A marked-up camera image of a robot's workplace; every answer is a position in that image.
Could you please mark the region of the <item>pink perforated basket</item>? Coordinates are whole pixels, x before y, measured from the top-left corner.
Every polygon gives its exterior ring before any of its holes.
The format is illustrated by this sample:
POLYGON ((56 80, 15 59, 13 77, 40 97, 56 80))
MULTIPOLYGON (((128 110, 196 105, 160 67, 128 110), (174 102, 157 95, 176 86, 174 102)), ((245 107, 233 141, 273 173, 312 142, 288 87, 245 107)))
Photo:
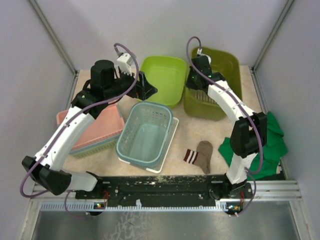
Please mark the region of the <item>pink perforated basket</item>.
POLYGON ((118 104, 110 105, 84 130, 71 151, 114 137, 122 132, 124 126, 125 121, 118 104))

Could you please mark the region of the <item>light blue perforated basket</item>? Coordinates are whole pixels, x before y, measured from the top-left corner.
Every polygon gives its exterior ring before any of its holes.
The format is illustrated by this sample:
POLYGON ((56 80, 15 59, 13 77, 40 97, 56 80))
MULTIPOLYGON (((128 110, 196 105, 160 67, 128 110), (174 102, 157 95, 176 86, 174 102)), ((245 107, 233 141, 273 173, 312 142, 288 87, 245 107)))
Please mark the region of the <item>light blue perforated basket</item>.
POLYGON ((136 103, 116 144, 118 158, 144 167, 156 164, 164 155, 172 123, 169 107, 149 101, 136 103))

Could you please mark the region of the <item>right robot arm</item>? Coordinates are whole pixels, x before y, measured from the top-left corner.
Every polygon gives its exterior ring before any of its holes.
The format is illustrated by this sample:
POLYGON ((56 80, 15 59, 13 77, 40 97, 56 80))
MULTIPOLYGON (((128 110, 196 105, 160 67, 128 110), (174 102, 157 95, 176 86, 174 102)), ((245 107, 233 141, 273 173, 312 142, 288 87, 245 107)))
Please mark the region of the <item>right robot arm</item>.
POLYGON ((252 161, 256 156, 263 156, 263 146, 267 142, 267 116, 246 106, 225 77, 220 72, 212 71, 206 55, 198 54, 188 61, 190 72, 186 87, 205 92, 233 123, 229 138, 233 155, 225 174, 223 192, 227 197, 235 198, 246 184, 252 161))

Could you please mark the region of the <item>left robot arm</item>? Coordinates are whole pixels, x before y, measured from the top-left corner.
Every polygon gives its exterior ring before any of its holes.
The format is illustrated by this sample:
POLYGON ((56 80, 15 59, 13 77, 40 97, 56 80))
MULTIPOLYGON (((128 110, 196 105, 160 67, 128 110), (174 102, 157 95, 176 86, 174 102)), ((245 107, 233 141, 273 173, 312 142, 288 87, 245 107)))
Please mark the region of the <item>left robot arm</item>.
POLYGON ((123 96, 147 100, 157 93, 145 78, 134 57, 127 53, 117 63, 98 60, 90 69, 90 79, 71 102, 67 115, 49 141, 34 156, 21 162, 27 178, 41 185, 45 192, 58 196, 66 191, 83 190, 97 199, 104 186, 92 173, 70 173, 63 170, 70 150, 83 132, 99 115, 123 96))

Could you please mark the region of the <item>lime green plastic tub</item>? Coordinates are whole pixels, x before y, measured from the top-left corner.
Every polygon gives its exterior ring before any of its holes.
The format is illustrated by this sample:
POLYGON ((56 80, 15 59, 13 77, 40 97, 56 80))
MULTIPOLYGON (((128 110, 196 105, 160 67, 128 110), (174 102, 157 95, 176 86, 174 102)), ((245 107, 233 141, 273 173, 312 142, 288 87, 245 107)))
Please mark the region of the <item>lime green plastic tub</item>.
POLYGON ((157 88, 149 102, 174 108, 181 100, 185 87, 187 63, 178 57, 167 55, 147 56, 140 67, 147 81, 157 88))

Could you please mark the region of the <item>white perforated basket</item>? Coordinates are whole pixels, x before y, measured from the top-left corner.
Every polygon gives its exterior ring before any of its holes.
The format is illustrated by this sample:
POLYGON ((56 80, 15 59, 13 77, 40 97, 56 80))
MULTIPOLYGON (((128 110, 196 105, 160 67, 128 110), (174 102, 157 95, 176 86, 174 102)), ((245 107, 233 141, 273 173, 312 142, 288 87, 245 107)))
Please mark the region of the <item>white perforated basket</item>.
POLYGON ((126 161, 126 160, 121 159, 120 157, 118 157, 118 159, 121 162, 126 163, 128 165, 131 165, 131 166, 134 166, 134 167, 137 167, 139 169, 146 170, 146 171, 149 171, 149 172, 152 172, 152 173, 155 173, 155 174, 159 174, 162 171, 163 165, 164 165, 164 163, 166 161, 166 158, 167 158, 167 155, 168 155, 169 149, 171 147, 171 144, 172 144, 173 138, 175 136, 175 133, 176 133, 178 125, 179 125, 179 119, 176 118, 176 117, 173 117, 173 120, 172 120, 172 123, 171 123, 171 127, 170 127, 170 131, 169 131, 168 138, 167 138, 167 143, 166 143, 166 145, 164 147, 165 154, 162 156, 162 158, 156 164, 147 167, 147 166, 142 166, 142 165, 138 165, 138 164, 135 164, 135 163, 130 163, 130 162, 126 161))

